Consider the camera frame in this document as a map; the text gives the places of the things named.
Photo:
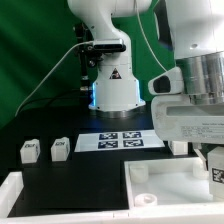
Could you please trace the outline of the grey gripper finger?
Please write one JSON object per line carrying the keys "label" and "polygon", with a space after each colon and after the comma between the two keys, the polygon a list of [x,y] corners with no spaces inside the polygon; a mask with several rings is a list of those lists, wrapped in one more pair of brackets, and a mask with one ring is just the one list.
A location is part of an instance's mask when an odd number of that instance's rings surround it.
{"label": "grey gripper finger", "polygon": [[202,154],[202,151],[200,149],[194,149],[194,151],[197,154],[197,156],[201,159],[204,170],[208,170],[207,159]]}

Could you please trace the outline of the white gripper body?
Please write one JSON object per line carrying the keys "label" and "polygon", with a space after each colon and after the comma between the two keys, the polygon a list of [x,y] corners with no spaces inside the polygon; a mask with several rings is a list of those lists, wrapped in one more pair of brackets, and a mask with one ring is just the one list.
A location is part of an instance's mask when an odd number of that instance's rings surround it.
{"label": "white gripper body", "polygon": [[224,144],[224,104],[193,105],[185,95],[162,95],[152,100],[151,114],[161,140]]}

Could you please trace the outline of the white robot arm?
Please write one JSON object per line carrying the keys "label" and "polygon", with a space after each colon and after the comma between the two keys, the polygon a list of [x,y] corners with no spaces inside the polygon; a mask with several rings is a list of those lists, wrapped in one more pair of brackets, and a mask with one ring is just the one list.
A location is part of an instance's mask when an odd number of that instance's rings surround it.
{"label": "white robot arm", "polygon": [[[146,11],[152,0],[67,1],[101,54],[90,108],[114,114],[143,106],[130,38],[112,19]],[[196,152],[213,144],[204,160],[210,170],[224,169],[224,0],[158,0],[154,15],[158,39],[175,60],[148,83],[155,132],[165,141],[191,142]]]}

